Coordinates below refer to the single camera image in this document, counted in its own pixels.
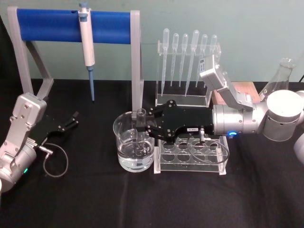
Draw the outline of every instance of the plastic dropper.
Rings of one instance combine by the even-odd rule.
[[[192,41],[191,41],[191,56],[190,56],[190,64],[189,64],[189,69],[188,69],[185,96],[187,94],[189,84],[190,84],[192,66],[193,66],[193,59],[194,59],[194,54],[195,54],[196,47],[198,45],[199,36],[200,36],[200,32],[198,30],[194,30],[193,35],[192,35]]]
[[[202,35],[201,42],[200,42],[200,53],[201,53],[202,58],[205,57],[205,49],[207,46],[207,41],[208,41],[208,36],[206,34]],[[199,81],[199,77],[200,77],[200,68],[199,67],[200,67],[200,59],[199,59],[199,64],[198,64],[198,71],[196,73],[195,87],[198,87],[198,81]]]
[[[168,54],[168,47],[169,47],[169,29],[165,28],[163,30],[163,37],[162,37],[162,48],[163,48],[163,62],[162,62],[162,75],[161,75],[161,95],[163,93],[163,89],[165,87],[165,77],[166,77],[166,65],[167,65],[167,54]]]
[[[185,33],[182,36],[182,42],[181,42],[180,86],[181,86],[181,75],[182,75],[182,71],[184,69],[184,62],[185,62],[185,55],[186,55],[187,45],[188,45],[188,34]]]
[[[218,41],[217,35],[213,35],[212,38],[211,38],[210,47],[209,47],[210,55],[214,54],[215,46],[217,44],[217,41]]]
[[[172,41],[173,54],[172,54],[172,64],[171,64],[171,84],[170,84],[170,86],[172,86],[172,81],[173,81],[175,57],[176,57],[176,51],[177,51],[178,44],[179,44],[179,35],[177,33],[174,33],[173,41]]]

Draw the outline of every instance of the robotic arm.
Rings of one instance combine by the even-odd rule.
[[[278,90],[267,101],[253,103],[250,95],[235,90],[214,55],[201,60],[201,64],[206,69],[200,73],[202,80],[209,89],[217,90],[226,104],[214,105],[212,109],[182,108],[170,100],[151,108],[148,115],[154,115],[158,123],[158,127],[145,127],[151,137],[174,143],[181,133],[200,135],[201,141],[205,134],[232,137],[239,133],[263,133],[270,140],[285,141],[303,121],[304,92]]]
[[[42,120],[47,103],[31,93],[17,98],[7,137],[0,147],[2,192],[10,190],[36,158],[36,149],[53,152],[42,145],[49,136],[61,134],[78,125],[76,114],[65,125]]]

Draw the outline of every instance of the blue indicator light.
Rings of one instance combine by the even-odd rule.
[[[236,132],[229,132],[229,133],[228,133],[229,136],[233,136],[233,135],[237,135],[237,134],[238,134],[238,133],[236,133]]]

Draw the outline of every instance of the black table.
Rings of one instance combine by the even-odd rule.
[[[41,82],[33,83],[37,90]],[[155,82],[145,82],[144,107],[153,106],[154,92]],[[0,82],[0,143],[21,93],[20,82]],[[130,94],[130,82],[95,81],[93,104],[87,81],[55,81],[46,114],[65,120],[80,112],[79,127],[55,139],[68,152],[68,173],[61,179],[46,176],[45,155],[37,152],[29,171],[2,195],[1,228],[304,227],[304,166],[293,152],[303,129],[287,142],[262,135],[228,140],[225,176],[153,174],[153,167],[128,173],[118,163],[112,124],[130,109]]]

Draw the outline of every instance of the pipette rack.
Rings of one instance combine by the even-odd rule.
[[[208,90],[207,87],[204,87],[204,83],[202,82],[200,77],[199,77],[198,85],[196,87],[198,64],[199,64],[199,60],[203,58],[203,53],[200,49],[200,46],[201,45],[197,45],[195,51],[190,86],[187,95],[185,96],[186,80],[187,80],[190,55],[191,55],[191,48],[190,48],[191,44],[188,43],[187,45],[180,86],[179,86],[179,78],[180,78],[179,70],[180,70],[181,53],[182,53],[181,44],[178,44],[178,48],[176,52],[172,86],[171,86],[171,62],[172,62],[173,49],[172,49],[172,43],[169,44],[168,53],[167,53],[165,86],[162,94],[161,79],[162,79],[163,48],[162,48],[162,43],[158,41],[157,81],[156,81],[156,100],[155,100],[156,106],[165,104],[168,100],[175,100],[177,105],[180,106],[193,106],[193,107],[209,106],[212,91]],[[208,55],[212,55],[214,53],[217,62],[219,62],[221,56],[220,44],[217,43],[215,45],[214,51],[210,50],[210,47],[211,45],[206,45],[206,49],[204,52],[205,57]]]

